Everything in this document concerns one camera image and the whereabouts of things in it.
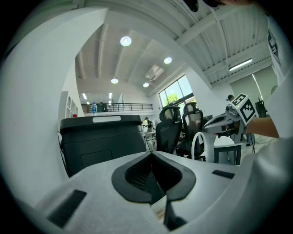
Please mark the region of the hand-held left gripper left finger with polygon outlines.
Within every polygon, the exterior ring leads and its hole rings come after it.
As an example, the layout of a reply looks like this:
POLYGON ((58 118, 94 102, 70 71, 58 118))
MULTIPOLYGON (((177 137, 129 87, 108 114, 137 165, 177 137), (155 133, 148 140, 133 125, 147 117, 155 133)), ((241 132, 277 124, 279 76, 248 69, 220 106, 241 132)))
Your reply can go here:
POLYGON ((91 165, 47 194, 36 206, 46 218, 74 190, 86 193, 84 199, 64 226, 70 234, 167 234, 147 203, 125 200, 113 187, 111 177, 121 165, 142 153, 91 165))

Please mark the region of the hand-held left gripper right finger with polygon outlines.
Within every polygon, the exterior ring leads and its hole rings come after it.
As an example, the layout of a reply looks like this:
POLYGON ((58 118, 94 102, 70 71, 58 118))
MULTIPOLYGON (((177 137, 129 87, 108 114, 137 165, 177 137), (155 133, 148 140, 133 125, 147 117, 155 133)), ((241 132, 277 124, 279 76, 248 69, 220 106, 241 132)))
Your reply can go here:
POLYGON ((165 152, 153 152, 167 164, 191 171, 196 181, 184 198, 171 201, 174 221, 171 231, 228 231, 232 221, 232 204, 224 198, 228 186, 240 166, 191 160, 165 152))

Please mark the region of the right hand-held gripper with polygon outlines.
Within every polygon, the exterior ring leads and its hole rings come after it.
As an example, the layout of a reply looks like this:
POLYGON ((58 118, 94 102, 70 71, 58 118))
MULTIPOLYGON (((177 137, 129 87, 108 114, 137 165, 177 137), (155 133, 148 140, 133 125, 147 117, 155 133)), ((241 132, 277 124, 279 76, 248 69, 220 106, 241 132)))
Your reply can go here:
POLYGON ((230 137, 234 143, 243 141, 248 123, 257 116, 248 95, 239 94, 226 105, 225 112, 209 120, 203 126, 203 132, 214 133, 220 137, 230 137))

